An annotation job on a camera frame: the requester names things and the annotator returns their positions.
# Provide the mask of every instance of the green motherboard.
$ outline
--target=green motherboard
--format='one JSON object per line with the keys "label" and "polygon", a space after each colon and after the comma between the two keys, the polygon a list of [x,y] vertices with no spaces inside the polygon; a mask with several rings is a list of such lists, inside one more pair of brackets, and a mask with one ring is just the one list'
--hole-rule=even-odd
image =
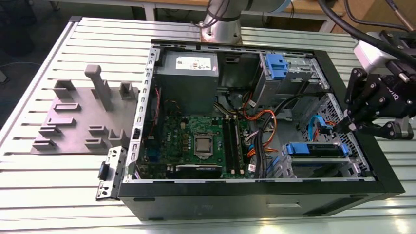
{"label": "green motherboard", "polygon": [[175,165],[196,164],[222,166],[220,178],[246,178],[242,133],[247,130],[248,122],[236,117],[166,117],[162,141],[147,148],[148,163],[140,164],[142,175],[166,179],[166,172]]}

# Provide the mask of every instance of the black hose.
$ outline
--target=black hose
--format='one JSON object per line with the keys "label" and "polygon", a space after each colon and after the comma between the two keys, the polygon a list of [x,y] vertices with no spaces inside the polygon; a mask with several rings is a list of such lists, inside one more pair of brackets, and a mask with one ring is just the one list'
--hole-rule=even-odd
{"label": "black hose", "polygon": [[327,16],[342,27],[342,29],[344,29],[346,32],[351,34],[351,36],[367,42],[368,44],[379,48],[382,51],[395,56],[402,62],[408,64],[416,70],[416,59],[411,55],[406,54],[402,50],[387,44],[384,41],[374,38],[372,36],[363,33],[354,26],[351,26],[351,24],[348,24],[342,19],[342,17],[334,12],[334,10],[327,6],[326,0],[318,0],[318,2]]}
{"label": "black hose", "polygon": [[394,0],[386,0],[386,2],[388,3],[394,11],[399,10],[399,7],[396,6],[396,3]]}
{"label": "black hose", "polygon": [[370,22],[370,21],[364,21],[364,20],[360,20],[360,19],[355,18],[355,16],[352,15],[352,12],[351,12],[348,0],[344,0],[344,5],[346,5],[346,12],[347,12],[347,15],[348,15],[348,17],[351,18],[351,20],[352,20],[355,23],[366,24],[366,25],[371,25],[371,26],[395,28],[395,29],[400,29],[400,30],[408,31],[407,27],[403,26],[403,25],[398,25],[398,24],[394,24],[394,23]]}

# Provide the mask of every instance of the power cable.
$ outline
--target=power cable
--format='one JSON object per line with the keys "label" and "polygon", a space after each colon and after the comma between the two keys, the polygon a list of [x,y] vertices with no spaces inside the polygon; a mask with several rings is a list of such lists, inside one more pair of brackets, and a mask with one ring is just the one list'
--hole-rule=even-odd
{"label": "power cable", "polygon": [[400,29],[400,30],[408,31],[408,29],[407,29],[406,26],[403,26],[403,25],[398,25],[398,24],[394,24],[394,23],[370,22],[370,21],[364,21],[364,20],[358,19],[358,18],[352,15],[348,0],[344,0],[344,5],[346,5],[346,12],[347,12],[347,15],[348,15],[348,17],[351,18],[351,20],[352,20],[355,23],[366,24],[366,25],[371,25],[371,26],[395,28],[395,29]]}

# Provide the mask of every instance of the ram slot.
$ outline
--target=ram slot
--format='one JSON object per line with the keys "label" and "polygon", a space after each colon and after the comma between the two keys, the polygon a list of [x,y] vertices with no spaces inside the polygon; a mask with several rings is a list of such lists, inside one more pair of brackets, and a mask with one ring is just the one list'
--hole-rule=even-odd
{"label": "ram slot", "polygon": [[238,137],[238,127],[235,124],[235,120],[230,120],[230,131],[231,131],[231,142],[232,142],[232,151],[234,151],[234,169],[235,173],[240,171],[240,155],[239,155],[239,141]]}
{"label": "ram slot", "polygon": [[224,149],[226,149],[226,167],[227,172],[231,172],[234,169],[234,158],[232,158],[232,148],[231,148],[231,139],[230,139],[230,121],[223,120],[223,138],[224,138]]}

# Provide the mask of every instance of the metal bracket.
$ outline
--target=metal bracket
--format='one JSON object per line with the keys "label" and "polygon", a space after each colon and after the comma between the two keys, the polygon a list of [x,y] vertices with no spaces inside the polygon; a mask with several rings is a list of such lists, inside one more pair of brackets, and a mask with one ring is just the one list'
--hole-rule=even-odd
{"label": "metal bracket", "polygon": [[96,201],[120,200],[119,189],[123,181],[124,164],[128,152],[119,146],[110,149],[99,171],[100,185]]}

